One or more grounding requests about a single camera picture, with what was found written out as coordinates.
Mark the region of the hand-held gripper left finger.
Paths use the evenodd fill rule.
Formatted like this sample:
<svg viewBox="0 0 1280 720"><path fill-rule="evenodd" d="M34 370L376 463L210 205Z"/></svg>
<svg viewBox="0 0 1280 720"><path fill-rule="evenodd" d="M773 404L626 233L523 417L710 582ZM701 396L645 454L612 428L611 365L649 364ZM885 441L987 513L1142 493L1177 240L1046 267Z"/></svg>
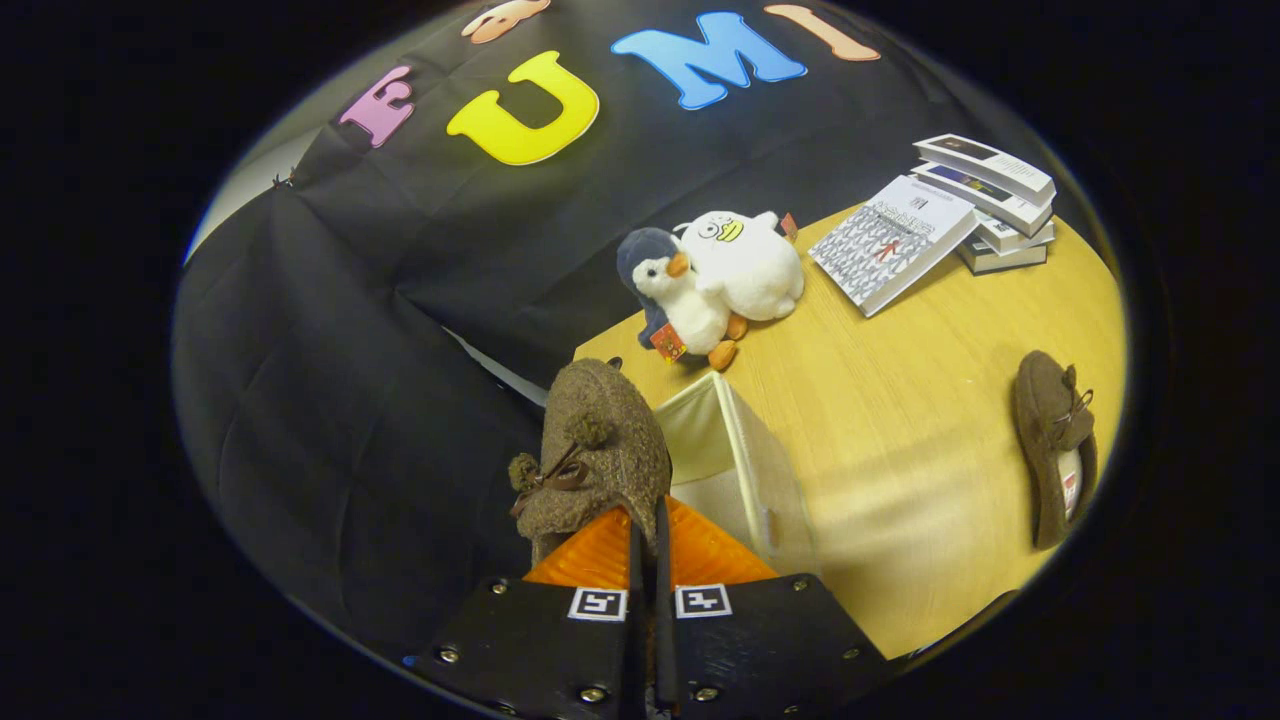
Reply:
<svg viewBox="0 0 1280 720"><path fill-rule="evenodd" d="M484 579L416 652L416 678L498 719L644 717L643 548L614 507L532 578Z"/></svg>

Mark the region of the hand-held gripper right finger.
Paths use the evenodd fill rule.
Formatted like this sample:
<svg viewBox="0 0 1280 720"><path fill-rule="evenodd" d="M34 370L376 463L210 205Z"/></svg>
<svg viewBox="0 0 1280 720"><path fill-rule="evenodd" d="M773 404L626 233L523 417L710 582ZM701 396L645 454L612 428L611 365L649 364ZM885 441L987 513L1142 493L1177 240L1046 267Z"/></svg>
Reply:
<svg viewBox="0 0 1280 720"><path fill-rule="evenodd" d="M810 573L675 583L676 534L655 503L654 705L672 719L822 719L891 662Z"/></svg>

